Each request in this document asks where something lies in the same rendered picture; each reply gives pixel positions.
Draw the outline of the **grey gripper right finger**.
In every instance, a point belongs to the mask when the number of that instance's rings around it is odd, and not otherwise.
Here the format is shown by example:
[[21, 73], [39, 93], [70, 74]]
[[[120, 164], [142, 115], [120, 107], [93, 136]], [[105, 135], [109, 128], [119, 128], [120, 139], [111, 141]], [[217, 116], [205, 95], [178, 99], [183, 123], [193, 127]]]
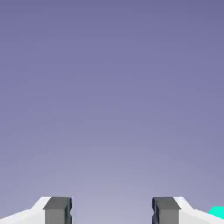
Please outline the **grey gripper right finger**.
[[153, 197], [152, 224], [224, 224], [224, 219], [194, 209], [182, 196]]

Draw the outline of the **large cyan box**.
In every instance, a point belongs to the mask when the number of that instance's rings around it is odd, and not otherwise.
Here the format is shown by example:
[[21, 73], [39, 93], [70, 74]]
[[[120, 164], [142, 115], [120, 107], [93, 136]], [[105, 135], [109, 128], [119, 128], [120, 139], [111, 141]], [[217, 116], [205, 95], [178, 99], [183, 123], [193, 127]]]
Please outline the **large cyan box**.
[[208, 214], [224, 219], [224, 206], [214, 206], [210, 209]]

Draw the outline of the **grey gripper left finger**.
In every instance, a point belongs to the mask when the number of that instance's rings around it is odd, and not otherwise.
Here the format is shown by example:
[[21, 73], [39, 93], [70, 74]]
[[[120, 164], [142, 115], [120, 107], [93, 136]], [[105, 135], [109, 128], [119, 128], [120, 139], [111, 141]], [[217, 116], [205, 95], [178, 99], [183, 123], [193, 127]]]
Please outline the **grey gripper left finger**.
[[72, 224], [72, 198], [40, 197], [32, 208], [0, 218], [0, 224]]

